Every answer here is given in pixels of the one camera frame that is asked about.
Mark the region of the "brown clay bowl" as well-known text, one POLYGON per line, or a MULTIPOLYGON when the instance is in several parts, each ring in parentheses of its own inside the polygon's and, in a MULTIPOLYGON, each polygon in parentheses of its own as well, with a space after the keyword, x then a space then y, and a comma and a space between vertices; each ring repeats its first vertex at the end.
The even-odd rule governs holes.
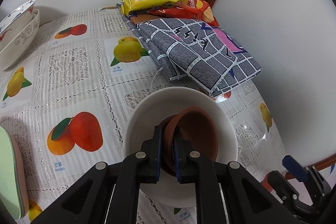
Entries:
POLYGON ((193 106, 182 110, 178 114, 171 115, 160 122, 163 129, 163 151, 161 154, 161 168, 171 176, 175 174, 175 162, 173 156, 174 132, 178 128, 182 139, 191 142, 194 150, 216 160, 218 155, 217 128, 203 109, 193 106))

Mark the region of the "plain white bowl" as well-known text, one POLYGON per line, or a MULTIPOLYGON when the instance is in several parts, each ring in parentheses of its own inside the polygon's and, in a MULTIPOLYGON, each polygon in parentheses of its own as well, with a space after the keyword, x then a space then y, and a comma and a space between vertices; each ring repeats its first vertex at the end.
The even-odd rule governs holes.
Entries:
MULTIPOLYGON (((219 150, 217 162, 238 159, 235 130, 219 105, 207 95, 184 87, 170 87, 144 98, 133 110, 124 134, 123 154, 131 155, 141 149, 142 142, 151 139, 154 127, 171 115, 187 107, 199 107, 210 115, 217 131, 219 150)), ((152 200, 172 207, 188 208, 196 205, 194 184, 179 184, 177 178, 160 170, 159 182, 141 184, 140 190, 152 200)))

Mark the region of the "green square plate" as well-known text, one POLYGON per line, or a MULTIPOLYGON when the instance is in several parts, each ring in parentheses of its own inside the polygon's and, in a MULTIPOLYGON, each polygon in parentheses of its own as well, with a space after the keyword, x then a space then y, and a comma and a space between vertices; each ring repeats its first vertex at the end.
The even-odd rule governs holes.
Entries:
POLYGON ((1 127, 1 201, 13 219, 25 215, 19 189, 15 149, 10 135, 1 127))

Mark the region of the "grey checked cloth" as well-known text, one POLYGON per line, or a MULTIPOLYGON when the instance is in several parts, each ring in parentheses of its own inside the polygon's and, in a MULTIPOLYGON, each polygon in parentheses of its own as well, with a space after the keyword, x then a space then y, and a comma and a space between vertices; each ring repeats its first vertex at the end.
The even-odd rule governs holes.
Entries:
POLYGON ((261 65, 232 36, 196 19, 122 16, 170 82, 188 77, 217 97, 254 78, 261 65))

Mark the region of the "large white patterned bowl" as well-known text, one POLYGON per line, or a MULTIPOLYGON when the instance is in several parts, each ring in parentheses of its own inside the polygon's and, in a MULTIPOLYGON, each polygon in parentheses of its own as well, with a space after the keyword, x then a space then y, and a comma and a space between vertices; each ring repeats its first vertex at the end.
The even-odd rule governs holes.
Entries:
POLYGON ((38 33, 39 23, 40 11, 34 9, 31 22, 1 50, 1 71, 12 67, 25 54, 38 33))

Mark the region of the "red chips bag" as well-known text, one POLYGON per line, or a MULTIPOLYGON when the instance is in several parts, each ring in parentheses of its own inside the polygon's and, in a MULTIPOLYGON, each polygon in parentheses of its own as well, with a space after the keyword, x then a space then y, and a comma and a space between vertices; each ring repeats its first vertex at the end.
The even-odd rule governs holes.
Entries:
POLYGON ((197 19, 218 27, 210 5, 204 0, 180 0, 147 10, 148 14, 166 18, 197 19))

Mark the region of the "blue floral porcelain bowl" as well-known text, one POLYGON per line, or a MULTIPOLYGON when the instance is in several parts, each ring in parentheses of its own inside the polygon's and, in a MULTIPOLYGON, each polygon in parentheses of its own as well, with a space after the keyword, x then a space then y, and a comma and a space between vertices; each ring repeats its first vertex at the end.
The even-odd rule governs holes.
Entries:
POLYGON ((35 0, 30 0, 9 13, 1 21, 0 50, 9 44, 33 18, 35 0))

